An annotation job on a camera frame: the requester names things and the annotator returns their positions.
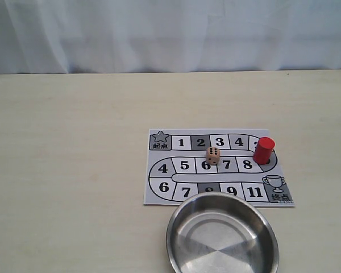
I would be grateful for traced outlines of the red cylinder game piece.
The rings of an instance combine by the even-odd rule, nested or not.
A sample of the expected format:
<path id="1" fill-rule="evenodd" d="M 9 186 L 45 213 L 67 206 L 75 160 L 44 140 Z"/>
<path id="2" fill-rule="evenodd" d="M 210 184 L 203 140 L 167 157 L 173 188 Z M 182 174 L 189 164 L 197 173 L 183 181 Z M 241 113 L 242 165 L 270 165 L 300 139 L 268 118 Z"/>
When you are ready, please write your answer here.
<path id="1" fill-rule="evenodd" d="M 253 160 L 257 164 L 267 164 L 269 158 L 271 157 L 271 153 L 275 147 L 275 142 L 272 138 L 264 136 L 261 137 L 256 145 Z"/>

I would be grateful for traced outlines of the wooden die black pips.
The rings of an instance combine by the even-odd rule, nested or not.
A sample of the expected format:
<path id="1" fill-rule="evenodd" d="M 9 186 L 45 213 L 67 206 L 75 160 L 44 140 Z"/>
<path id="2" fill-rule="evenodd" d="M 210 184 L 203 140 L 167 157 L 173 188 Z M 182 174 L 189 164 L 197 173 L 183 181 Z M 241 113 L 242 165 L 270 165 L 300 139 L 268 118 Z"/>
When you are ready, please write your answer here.
<path id="1" fill-rule="evenodd" d="M 205 160 L 210 165 L 217 165 L 220 160 L 220 151 L 217 147 L 208 147 L 206 149 Z"/>

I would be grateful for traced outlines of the round stainless steel dish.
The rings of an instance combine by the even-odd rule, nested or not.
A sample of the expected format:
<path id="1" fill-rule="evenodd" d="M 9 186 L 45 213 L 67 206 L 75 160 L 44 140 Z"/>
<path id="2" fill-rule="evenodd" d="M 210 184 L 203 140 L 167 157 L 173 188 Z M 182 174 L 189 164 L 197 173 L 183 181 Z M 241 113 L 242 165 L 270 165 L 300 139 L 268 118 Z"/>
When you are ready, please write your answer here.
<path id="1" fill-rule="evenodd" d="M 267 219 L 240 197 L 197 194 L 169 219 L 165 236 L 174 272 L 277 272 L 279 249 Z"/>

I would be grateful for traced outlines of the white fabric backdrop curtain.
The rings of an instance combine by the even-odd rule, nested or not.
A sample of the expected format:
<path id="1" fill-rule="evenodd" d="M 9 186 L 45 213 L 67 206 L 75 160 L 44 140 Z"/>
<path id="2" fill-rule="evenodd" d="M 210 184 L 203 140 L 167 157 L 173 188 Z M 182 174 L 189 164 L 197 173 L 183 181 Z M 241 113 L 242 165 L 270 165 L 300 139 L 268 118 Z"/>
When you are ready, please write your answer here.
<path id="1" fill-rule="evenodd" d="M 341 69 L 341 1 L 0 1 L 0 74 Z"/>

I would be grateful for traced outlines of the printed paper game board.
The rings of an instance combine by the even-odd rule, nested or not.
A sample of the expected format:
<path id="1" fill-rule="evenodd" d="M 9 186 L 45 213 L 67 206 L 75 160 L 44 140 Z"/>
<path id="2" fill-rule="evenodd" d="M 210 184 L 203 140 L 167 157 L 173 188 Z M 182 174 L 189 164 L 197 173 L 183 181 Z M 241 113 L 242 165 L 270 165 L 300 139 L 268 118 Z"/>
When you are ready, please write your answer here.
<path id="1" fill-rule="evenodd" d="M 276 153 L 267 164 L 253 160 L 267 129 L 150 129 L 145 205 L 179 205 L 202 192 L 223 192 L 255 207 L 295 206 Z M 206 149 L 217 147 L 217 165 Z"/>

